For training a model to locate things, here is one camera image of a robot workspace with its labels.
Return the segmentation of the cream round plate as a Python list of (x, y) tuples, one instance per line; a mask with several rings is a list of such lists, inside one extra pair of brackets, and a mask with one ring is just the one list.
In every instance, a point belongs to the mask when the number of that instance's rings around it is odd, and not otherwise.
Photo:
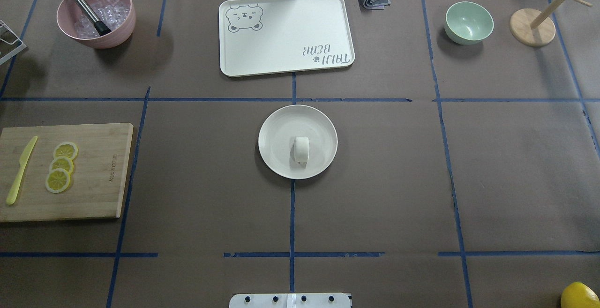
[[(293, 160), (293, 141), (297, 136), (309, 138), (310, 155), (306, 166)], [(263, 161), (278, 175), (294, 180), (308, 179), (330, 166), (338, 150), (338, 135), (330, 118), (317, 108), (288, 105), (264, 121), (258, 148)]]

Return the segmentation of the cream bear tray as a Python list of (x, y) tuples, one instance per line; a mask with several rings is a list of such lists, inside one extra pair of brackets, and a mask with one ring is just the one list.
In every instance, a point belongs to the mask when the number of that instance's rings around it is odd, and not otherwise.
[(227, 0), (219, 67), (229, 77), (345, 68), (355, 60), (345, 0)]

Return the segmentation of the green bowl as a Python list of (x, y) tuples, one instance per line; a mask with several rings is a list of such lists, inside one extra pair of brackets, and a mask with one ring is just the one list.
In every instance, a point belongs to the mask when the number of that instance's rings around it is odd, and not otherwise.
[(475, 45), (492, 34), (495, 22), (489, 11), (478, 3), (457, 2), (448, 7), (444, 31), (458, 45)]

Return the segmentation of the wooden cutting board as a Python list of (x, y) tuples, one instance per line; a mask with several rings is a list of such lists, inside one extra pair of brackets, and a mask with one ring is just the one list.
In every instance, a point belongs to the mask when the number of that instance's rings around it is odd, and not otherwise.
[[(118, 218), (127, 183), (134, 126), (130, 123), (68, 126), (6, 127), (1, 133), (1, 221)], [(9, 189), (20, 169), (19, 159), (32, 137), (37, 137), (26, 165), (15, 203)], [(78, 147), (66, 190), (46, 188), (58, 146)]]

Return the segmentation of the lemon slice far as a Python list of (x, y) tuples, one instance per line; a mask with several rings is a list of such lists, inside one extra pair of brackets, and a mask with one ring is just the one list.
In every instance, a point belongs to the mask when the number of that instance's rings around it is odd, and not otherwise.
[(53, 151), (53, 158), (68, 157), (70, 160), (75, 160), (79, 154), (79, 148), (74, 142), (61, 142)]

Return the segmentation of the pink bowl with ice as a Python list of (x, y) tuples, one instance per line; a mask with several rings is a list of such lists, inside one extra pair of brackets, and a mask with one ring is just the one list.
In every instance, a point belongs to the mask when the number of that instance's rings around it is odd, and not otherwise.
[(96, 15), (111, 31), (98, 35), (92, 22), (84, 15), (75, 0), (62, 0), (56, 20), (64, 34), (93, 49), (110, 49), (124, 43), (136, 24), (133, 0), (86, 0)]

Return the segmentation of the lemon slice middle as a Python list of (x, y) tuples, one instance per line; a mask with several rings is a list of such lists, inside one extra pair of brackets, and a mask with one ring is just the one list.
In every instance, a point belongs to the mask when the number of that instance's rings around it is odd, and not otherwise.
[(73, 160), (67, 156), (58, 156), (53, 159), (51, 165), (49, 165), (49, 171), (57, 169), (64, 169), (69, 175), (71, 175), (75, 169)]

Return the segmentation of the wooden mug tree stand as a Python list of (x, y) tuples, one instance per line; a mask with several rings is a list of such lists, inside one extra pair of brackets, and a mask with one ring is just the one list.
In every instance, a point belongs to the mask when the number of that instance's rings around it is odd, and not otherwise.
[(551, 43), (556, 35), (556, 26), (551, 15), (564, 1), (566, 0), (553, 0), (543, 11), (523, 8), (514, 12), (509, 21), (513, 37), (532, 47), (542, 47)]

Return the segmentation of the clear cup rack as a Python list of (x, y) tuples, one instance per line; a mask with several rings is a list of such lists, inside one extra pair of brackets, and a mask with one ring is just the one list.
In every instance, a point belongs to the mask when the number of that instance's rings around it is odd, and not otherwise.
[(0, 21), (0, 65), (26, 51), (27, 45), (4, 22)]

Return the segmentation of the yellow plastic knife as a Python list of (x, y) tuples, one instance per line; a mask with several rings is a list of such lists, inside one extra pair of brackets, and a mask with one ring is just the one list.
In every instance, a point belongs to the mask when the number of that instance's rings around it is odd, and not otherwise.
[(30, 141), (28, 141), (27, 145), (21, 152), (21, 156), (19, 157), (19, 170), (17, 172), (17, 175), (15, 176), (15, 179), (13, 180), (13, 183), (9, 189), (9, 192), (8, 192), (8, 195), (6, 198), (7, 205), (13, 205), (15, 203), (15, 201), (17, 200), (18, 193), (21, 188), (21, 183), (22, 183), (23, 176), (24, 176), (24, 171), (26, 170), (27, 164), (30, 159), (30, 155), (31, 155), (37, 141), (38, 141), (38, 136), (37, 135), (33, 136), (30, 139)]

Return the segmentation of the yellow lemon right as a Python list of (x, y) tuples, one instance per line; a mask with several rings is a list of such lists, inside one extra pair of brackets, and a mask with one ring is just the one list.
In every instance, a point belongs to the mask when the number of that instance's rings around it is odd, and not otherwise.
[(599, 308), (598, 295), (582, 282), (570, 283), (561, 294), (561, 308)]

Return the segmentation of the white post base plate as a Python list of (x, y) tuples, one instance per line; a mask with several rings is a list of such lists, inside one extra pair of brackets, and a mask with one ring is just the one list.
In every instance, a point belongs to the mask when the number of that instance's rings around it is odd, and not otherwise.
[(229, 301), (230, 308), (351, 308), (346, 293), (239, 293)]

